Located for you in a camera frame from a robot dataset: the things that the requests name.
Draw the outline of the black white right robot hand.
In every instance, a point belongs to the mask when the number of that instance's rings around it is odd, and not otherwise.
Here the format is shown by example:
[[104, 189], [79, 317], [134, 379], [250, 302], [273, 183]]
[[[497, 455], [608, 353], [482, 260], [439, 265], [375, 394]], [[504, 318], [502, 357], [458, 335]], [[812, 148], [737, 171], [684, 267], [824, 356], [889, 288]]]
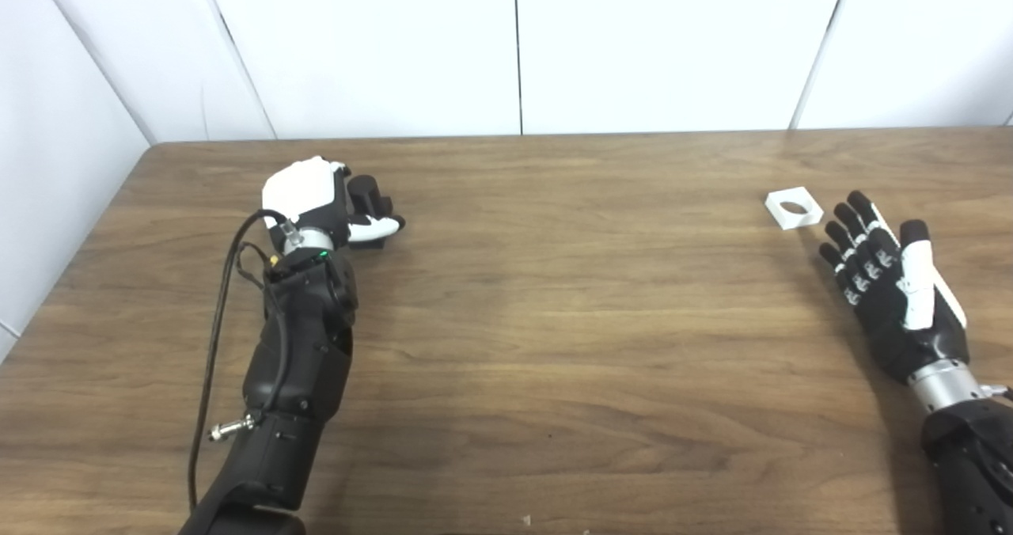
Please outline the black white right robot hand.
[[897, 382], [935, 362], [969, 363], [966, 313], [935, 264], [923, 220], [890, 228], [863, 192], [825, 226], [822, 259], [852, 309], [876, 365]]

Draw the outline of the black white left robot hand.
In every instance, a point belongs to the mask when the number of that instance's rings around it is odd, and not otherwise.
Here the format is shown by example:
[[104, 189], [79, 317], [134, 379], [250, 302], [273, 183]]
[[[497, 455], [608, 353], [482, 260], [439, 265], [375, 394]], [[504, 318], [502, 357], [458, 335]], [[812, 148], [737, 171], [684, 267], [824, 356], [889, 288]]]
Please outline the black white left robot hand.
[[373, 176], [315, 156], [294, 162], [265, 181], [261, 206], [275, 250], [333, 252], [380, 248], [404, 229], [393, 200]]

